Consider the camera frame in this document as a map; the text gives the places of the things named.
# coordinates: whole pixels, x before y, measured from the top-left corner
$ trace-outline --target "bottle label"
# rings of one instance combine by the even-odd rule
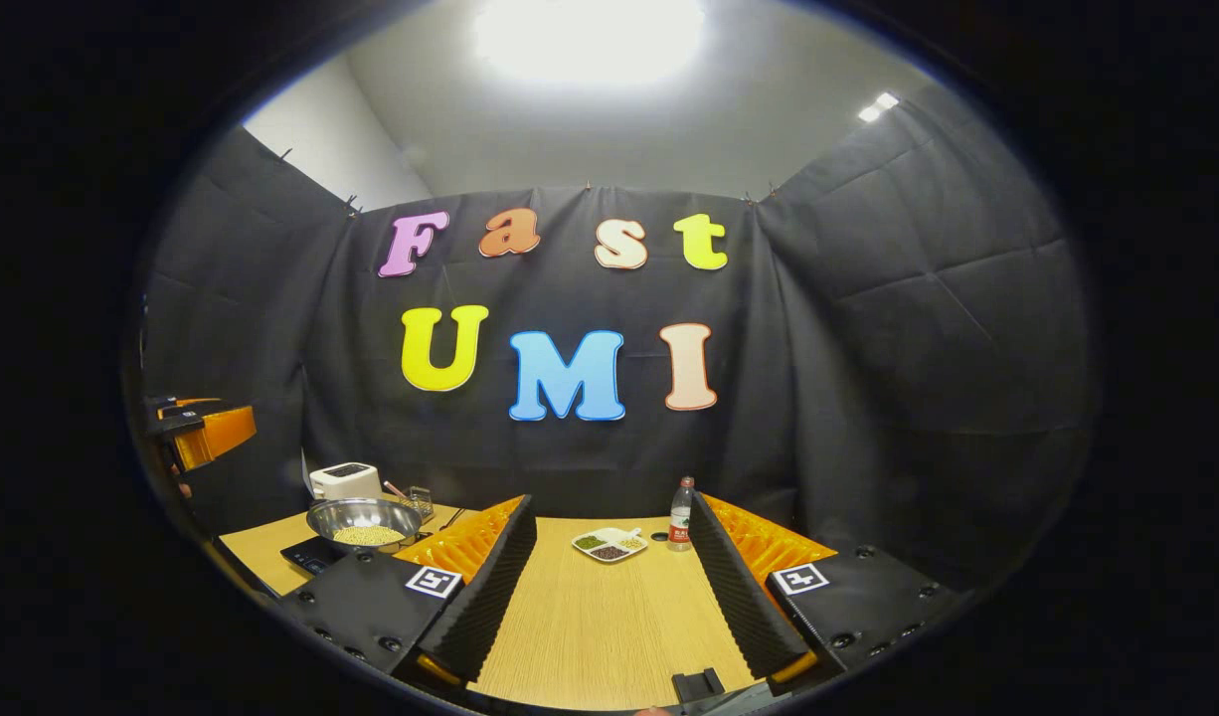
[[[689,507],[672,510],[672,524],[667,534],[669,542],[688,542],[688,514],[690,514]]]

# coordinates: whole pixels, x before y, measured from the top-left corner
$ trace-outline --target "white ceiling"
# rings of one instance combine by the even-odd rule
[[[700,0],[698,50],[679,72],[635,87],[551,85],[478,59],[473,20],[486,1],[432,2],[349,51],[358,87],[433,195],[590,181],[759,199],[859,127],[856,113],[881,91],[930,82],[811,10]]]

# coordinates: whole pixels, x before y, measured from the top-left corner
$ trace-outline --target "blue letter m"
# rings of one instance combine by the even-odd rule
[[[583,337],[569,366],[561,361],[556,344],[542,331],[524,331],[508,344],[517,349],[517,405],[508,413],[514,421],[541,421],[547,415],[538,390],[547,395],[556,417],[566,417],[574,395],[583,389],[583,403],[574,415],[584,421],[617,421],[628,411],[618,403],[614,359],[623,335],[613,331],[592,331]]]

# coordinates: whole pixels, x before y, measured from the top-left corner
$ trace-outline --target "black foam pad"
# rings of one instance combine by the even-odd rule
[[[505,620],[536,538],[531,495],[527,494],[508,517],[478,576],[424,634],[419,648],[460,678],[475,681],[495,645],[499,625]]]
[[[773,675],[809,651],[759,589],[701,493],[694,493],[690,540],[751,676]]]

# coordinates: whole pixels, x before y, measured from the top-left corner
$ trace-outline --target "ceiling light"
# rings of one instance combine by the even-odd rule
[[[697,0],[494,0],[478,15],[478,55],[511,77],[558,84],[640,84],[697,50]]]

